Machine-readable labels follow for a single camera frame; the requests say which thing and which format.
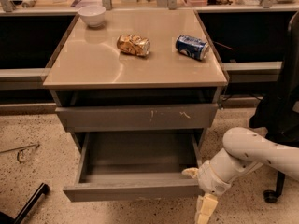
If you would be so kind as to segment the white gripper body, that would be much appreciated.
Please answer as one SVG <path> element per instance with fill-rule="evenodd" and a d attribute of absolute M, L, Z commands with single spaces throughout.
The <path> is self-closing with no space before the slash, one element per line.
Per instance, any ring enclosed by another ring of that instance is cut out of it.
<path fill-rule="evenodd" d="M 213 171 L 210 161 L 205 161 L 197 171 L 197 181 L 204 193 L 221 196 L 230 187 L 230 183 L 221 180 Z"/>

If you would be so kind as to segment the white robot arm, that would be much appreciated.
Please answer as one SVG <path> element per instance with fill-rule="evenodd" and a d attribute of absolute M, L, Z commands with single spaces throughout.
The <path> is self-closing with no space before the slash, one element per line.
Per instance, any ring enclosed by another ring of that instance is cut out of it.
<path fill-rule="evenodd" d="M 182 171 L 195 179 L 204 192 L 196 204 L 194 224 L 207 224 L 218 204 L 235 179 L 268 165 L 299 180 L 299 148 L 281 145 L 242 127 L 228 130 L 222 138 L 223 148 L 198 168 Z"/>

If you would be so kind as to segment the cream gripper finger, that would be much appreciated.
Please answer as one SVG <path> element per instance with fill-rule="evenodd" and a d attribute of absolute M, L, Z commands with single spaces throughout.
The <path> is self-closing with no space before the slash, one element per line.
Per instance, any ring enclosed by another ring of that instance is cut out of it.
<path fill-rule="evenodd" d="M 192 167 L 192 168 L 184 169 L 182 171 L 182 174 L 186 175 L 192 179 L 196 179 L 198 177 L 198 171 L 199 171 L 198 168 Z"/>
<path fill-rule="evenodd" d="M 196 203 L 195 224 L 208 224 L 208 221 L 218 205 L 218 198 L 206 193 L 199 196 Z"/>

